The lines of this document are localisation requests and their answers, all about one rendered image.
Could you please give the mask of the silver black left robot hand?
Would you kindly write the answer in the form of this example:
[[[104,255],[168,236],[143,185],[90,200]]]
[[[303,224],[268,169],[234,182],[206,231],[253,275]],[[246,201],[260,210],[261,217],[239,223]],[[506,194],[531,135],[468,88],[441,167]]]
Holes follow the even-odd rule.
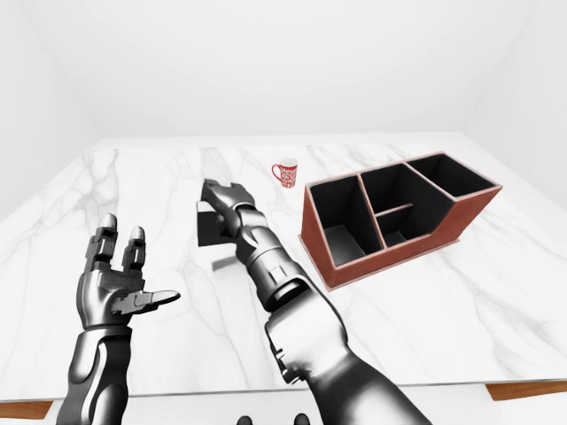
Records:
[[[146,243],[139,226],[133,228],[125,248],[123,269],[113,270],[110,261],[117,236],[117,218],[107,213],[89,240],[85,269],[78,283],[76,305],[84,329],[126,326],[134,314],[154,311],[180,297],[174,290],[144,290]]]

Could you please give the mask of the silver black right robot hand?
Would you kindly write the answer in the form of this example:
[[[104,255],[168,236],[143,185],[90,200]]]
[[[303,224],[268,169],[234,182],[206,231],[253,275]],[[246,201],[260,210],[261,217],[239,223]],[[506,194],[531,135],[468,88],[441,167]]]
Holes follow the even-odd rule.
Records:
[[[223,186],[215,180],[205,179],[201,201],[206,201],[221,213],[237,204],[241,228],[235,242],[236,255],[247,267],[263,253],[283,248],[276,234],[268,227],[265,215],[256,209],[252,195],[243,185],[232,182],[229,186]]]

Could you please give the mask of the black book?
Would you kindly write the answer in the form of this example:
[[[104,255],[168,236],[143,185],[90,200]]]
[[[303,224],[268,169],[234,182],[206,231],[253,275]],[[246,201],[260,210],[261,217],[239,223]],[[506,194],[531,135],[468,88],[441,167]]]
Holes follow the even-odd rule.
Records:
[[[241,228],[237,204],[218,212],[206,201],[197,202],[197,228],[199,246],[235,243]]]

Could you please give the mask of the red-brown desk caddy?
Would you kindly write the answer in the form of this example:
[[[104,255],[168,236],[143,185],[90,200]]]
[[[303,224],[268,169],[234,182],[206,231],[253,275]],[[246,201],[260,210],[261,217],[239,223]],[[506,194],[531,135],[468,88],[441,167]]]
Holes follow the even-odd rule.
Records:
[[[300,239],[334,290],[457,242],[501,188],[443,151],[310,182]]]

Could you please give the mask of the red white patterned mug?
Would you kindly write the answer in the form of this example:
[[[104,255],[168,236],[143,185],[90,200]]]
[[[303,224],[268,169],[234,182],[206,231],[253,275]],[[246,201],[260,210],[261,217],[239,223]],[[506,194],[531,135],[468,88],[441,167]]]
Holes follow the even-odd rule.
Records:
[[[293,188],[296,184],[298,161],[292,157],[282,158],[272,165],[271,171],[284,188]]]

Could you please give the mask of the brown wooden table support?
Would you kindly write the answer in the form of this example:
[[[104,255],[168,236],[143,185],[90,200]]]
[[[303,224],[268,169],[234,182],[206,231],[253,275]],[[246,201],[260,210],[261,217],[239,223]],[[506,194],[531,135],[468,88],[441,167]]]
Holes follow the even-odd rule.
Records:
[[[505,401],[567,392],[567,381],[487,383],[485,387],[493,401]]]
[[[0,402],[0,419],[43,420],[53,401]]]

